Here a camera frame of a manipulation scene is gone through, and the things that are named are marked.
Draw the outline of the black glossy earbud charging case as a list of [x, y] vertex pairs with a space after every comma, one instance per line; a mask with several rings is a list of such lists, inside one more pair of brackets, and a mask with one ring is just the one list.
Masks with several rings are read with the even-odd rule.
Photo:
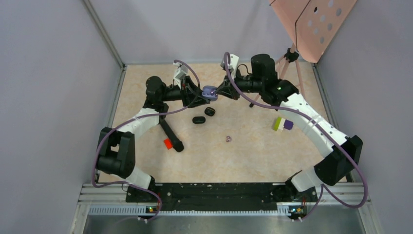
[[214, 115], [216, 114], [216, 110], [215, 110], [214, 108], [212, 108], [212, 107], [206, 107], [205, 110], [204, 110], [204, 113], [205, 113], [207, 116], [212, 117], [212, 116], [214, 116]]

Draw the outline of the black oval case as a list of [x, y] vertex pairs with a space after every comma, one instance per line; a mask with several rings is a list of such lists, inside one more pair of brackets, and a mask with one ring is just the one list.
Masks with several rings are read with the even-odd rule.
[[193, 117], [192, 122], [194, 124], [204, 124], [206, 122], [206, 118], [204, 116]]

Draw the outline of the grey oval pebble case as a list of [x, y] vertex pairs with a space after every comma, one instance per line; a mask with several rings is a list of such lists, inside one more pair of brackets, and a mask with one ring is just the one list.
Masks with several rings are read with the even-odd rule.
[[206, 85], [202, 88], [202, 97], [210, 101], [216, 101], [218, 99], [218, 94], [216, 93], [217, 87]]

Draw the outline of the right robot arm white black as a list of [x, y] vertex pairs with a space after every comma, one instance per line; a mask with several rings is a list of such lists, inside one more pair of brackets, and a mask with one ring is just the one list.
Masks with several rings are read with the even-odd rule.
[[347, 151], [345, 151], [344, 148], [342, 148], [342, 146], [338, 143], [339, 139], [341, 143], [344, 143], [346, 134], [335, 128], [332, 129], [332, 133], [325, 131], [324, 127], [329, 127], [329, 122], [322, 117], [318, 117], [318, 113], [305, 102], [304, 97], [301, 94], [291, 95], [287, 102], [281, 103], [281, 106], [264, 105], [246, 96], [237, 86], [229, 69], [230, 63], [234, 58], [235, 55], [230, 55], [229, 52], [225, 52], [222, 67], [226, 71], [229, 82], [231, 83], [231, 86], [234, 87], [236, 92], [255, 106], [277, 110], [282, 115], [287, 117], [287, 119], [292, 120], [296, 126], [300, 127], [301, 131], [306, 134], [313, 144], [318, 147], [320, 153], [328, 153], [328, 155], [325, 155], [324, 161], [326, 161], [329, 155], [334, 152], [334, 148], [332, 146], [335, 146], [335, 149], [337, 149], [339, 153], [343, 154], [345, 160], [348, 161], [352, 165], [352, 168], [357, 171], [360, 179], [362, 180], [364, 192], [368, 193], [368, 184], [363, 172], [347, 153]]

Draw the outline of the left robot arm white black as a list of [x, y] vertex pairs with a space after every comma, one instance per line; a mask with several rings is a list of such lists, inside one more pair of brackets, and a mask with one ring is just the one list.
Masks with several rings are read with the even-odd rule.
[[138, 187], [138, 196], [148, 202], [156, 196], [156, 188], [151, 185], [153, 177], [136, 165], [136, 140], [152, 127], [161, 125], [173, 148], [182, 151], [183, 143], [165, 121], [165, 117], [171, 114], [167, 102], [181, 101], [183, 108], [187, 109], [209, 104], [212, 99], [188, 75], [184, 75], [178, 84], [169, 86], [159, 77], [152, 76], [145, 86], [146, 99], [142, 109], [117, 127], [101, 130], [94, 169], [118, 177], [119, 183]]

